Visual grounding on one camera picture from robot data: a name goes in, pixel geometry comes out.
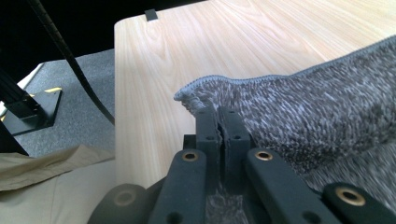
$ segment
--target carpeted floor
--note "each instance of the carpeted floor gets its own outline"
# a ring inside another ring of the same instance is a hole
[[[77,58],[93,90],[114,116],[114,49]],[[86,145],[114,150],[114,126],[82,89],[66,60],[45,63],[26,87],[36,93],[61,87],[63,96],[53,127],[15,138],[32,157]]]

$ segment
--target black cable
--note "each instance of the black cable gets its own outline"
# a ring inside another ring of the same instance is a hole
[[[98,109],[105,115],[105,117],[115,125],[114,117],[108,112],[105,106],[100,102],[99,98],[96,96],[95,92],[93,91],[90,83],[88,82],[87,78],[85,78],[84,73],[82,72],[81,68],[76,61],[76,58],[73,56],[72,51],[64,42],[64,38],[59,33],[58,29],[56,28],[55,24],[53,23],[52,19],[50,18],[49,14],[47,13],[46,9],[44,9],[43,5],[39,0],[27,0],[29,5],[32,7],[33,11],[40,19],[41,23],[46,28],[49,36],[52,38],[53,42],[58,47],[59,51],[62,55],[66,58],[67,62],[69,63],[70,67],[73,69],[74,73],[78,81],[81,83],[82,88],[87,94],[90,96],[93,103],[98,107]]]

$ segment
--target light wood tabletop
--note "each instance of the light wood tabletop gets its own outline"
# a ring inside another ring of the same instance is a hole
[[[396,34],[392,0],[213,0],[157,14],[115,25],[117,179],[145,188],[195,132],[173,100],[186,84],[290,75]]]

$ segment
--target fuzzy fabric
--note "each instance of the fuzzy fabric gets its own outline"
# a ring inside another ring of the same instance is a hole
[[[202,77],[175,100],[230,107],[311,188],[343,180],[396,211],[396,36],[291,76]]]

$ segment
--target beige cloth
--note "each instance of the beige cloth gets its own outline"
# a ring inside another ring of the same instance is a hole
[[[117,185],[111,158],[110,152],[84,146],[38,159],[1,155],[0,223],[87,223]]]

